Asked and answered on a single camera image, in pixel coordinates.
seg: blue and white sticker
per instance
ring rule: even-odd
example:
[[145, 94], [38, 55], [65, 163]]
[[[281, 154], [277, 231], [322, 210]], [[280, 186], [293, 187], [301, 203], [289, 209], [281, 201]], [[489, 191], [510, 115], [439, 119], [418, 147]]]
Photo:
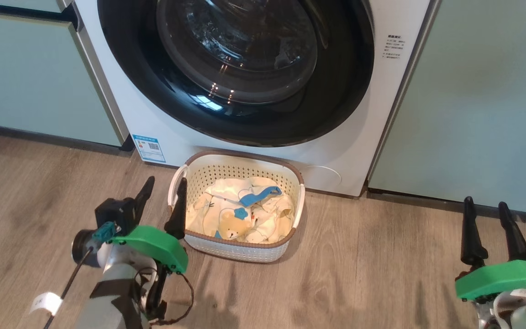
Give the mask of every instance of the blue and white sticker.
[[155, 138], [133, 135], [135, 147], [142, 160], [165, 163], [161, 146]]

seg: green plastic bracket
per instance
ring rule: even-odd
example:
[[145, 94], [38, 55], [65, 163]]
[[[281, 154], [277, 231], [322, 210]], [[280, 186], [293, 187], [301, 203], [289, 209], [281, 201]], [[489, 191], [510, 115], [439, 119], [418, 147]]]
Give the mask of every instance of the green plastic bracket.
[[512, 260], [476, 269], [456, 281], [458, 298], [477, 297], [526, 288], [526, 260]]
[[125, 243], [174, 272], [185, 273], [188, 267], [188, 254], [178, 239], [152, 226], [138, 225], [125, 237], [114, 237], [113, 243]]

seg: washing machine door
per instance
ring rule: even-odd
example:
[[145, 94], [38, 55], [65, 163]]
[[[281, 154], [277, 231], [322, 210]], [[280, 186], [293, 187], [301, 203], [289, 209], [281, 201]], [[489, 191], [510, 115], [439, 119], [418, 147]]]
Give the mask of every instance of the washing machine door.
[[287, 146], [335, 129], [374, 59], [359, 0], [98, 0], [117, 62], [156, 106], [232, 143]]

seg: basket handle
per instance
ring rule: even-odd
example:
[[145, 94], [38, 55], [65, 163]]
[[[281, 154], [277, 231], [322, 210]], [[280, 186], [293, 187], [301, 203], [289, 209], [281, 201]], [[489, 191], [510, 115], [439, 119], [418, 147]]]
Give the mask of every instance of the basket handle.
[[296, 218], [294, 218], [294, 224], [292, 225], [292, 227], [294, 228], [298, 227], [298, 224], [299, 224], [299, 219], [301, 217], [301, 211], [303, 211], [304, 196], [305, 196], [305, 185], [300, 184], [300, 192], [298, 196], [298, 205], [297, 205], [298, 210], [296, 210], [297, 215], [296, 215]]
[[178, 200], [178, 194], [176, 193], [176, 187], [180, 185], [180, 180], [186, 177], [186, 172], [188, 171], [188, 165], [184, 164], [174, 174], [172, 177], [172, 183], [169, 184], [168, 190], [168, 206], [171, 208], [174, 207]]

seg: laundry basket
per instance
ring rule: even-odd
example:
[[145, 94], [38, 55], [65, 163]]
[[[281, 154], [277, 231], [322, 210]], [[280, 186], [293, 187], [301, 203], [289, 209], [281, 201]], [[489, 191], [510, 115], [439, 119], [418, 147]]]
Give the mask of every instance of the laundry basket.
[[176, 191], [182, 177], [188, 180], [186, 205], [194, 205], [204, 192], [217, 179], [248, 177], [267, 177], [274, 180], [283, 193], [292, 198], [295, 212], [294, 225], [287, 237], [273, 244], [251, 244], [233, 240], [222, 240], [186, 230], [186, 242], [192, 248], [232, 260], [269, 263], [278, 260], [287, 250], [290, 238], [298, 227], [305, 187], [299, 171], [292, 165], [275, 159], [253, 154], [230, 151], [206, 151], [192, 156], [176, 171], [169, 185], [168, 205], [173, 207], [177, 201]]

